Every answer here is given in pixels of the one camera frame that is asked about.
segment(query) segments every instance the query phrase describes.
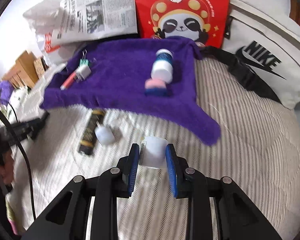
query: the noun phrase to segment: black cable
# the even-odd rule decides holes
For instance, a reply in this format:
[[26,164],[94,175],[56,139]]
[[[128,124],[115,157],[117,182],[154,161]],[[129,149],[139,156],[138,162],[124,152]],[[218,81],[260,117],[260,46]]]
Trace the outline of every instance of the black cable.
[[20,152],[21,152],[23,158],[25,159],[27,170],[28,170],[28,176],[29,176],[30,199],[31,199],[32,215],[33,215],[33,218],[35,220],[36,217],[35,217],[35,210],[34,210],[34,197],[33,197],[32,175],[31,175],[31,169],[30,169],[30,163],[29,163],[28,156],[27,156],[24,148],[22,147],[20,141],[18,140],[18,136],[14,132],[11,124],[9,123],[9,121],[7,120],[7,118],[4,116],[4,114],[1,111],[0,111],[0,120],[6,126],[6,128],[9,130],[9,132],[11,133],[13,139],[16,141],[16,144],[17,144],[18,148],[20,149]]
[[17,117],[17,114],[16,114],[16,111],[14,110],[14,108],[12,107],[12,105],[8,102],[9,106],[11,107],[11,109],[13,110],[14,112],[14,116],[16,117],[16,122],[19,122],[18,121],[18,117]]

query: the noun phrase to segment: white tote bag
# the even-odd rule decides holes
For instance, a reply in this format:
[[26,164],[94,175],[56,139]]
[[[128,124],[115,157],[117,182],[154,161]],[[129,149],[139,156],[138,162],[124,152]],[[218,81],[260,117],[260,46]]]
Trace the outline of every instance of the white tote bag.
[[230,39],[222,49],[250,65],[281,103],[293,109],[300,102],[300,36],[240,0],[230,4]]

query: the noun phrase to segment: red bag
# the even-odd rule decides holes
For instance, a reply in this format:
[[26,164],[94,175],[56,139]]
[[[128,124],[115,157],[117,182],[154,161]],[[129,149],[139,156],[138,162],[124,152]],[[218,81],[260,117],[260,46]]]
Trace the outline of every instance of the red bag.
[[220,47],[229,0],[136,0],[141,37],[183,36]]

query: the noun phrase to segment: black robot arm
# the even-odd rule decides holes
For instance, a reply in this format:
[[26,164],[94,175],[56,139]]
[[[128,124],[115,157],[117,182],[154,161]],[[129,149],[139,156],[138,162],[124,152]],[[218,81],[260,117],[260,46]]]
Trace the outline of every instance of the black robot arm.
[[[84,240],[89,205],[95,196],[91,240],[117,240],[117,198],[129,198],[134,189],[139,146],[99,177],[74,177],[40,214],[22,240]],[[254,203],[229,177],[205,177],[178,157],[173,144],[166,150],[171,191],[188,198],[186,240],[212,240],[210,197],[214,198],[220,240],[281,239]]]

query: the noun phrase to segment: paper cup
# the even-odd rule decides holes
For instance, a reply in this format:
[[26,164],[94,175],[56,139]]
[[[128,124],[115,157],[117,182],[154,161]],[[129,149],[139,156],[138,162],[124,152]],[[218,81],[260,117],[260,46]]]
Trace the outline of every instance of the paper cup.
[[139,165],[154,169],[166,167],[168,141],[160,137],[146,136],[141,142]]

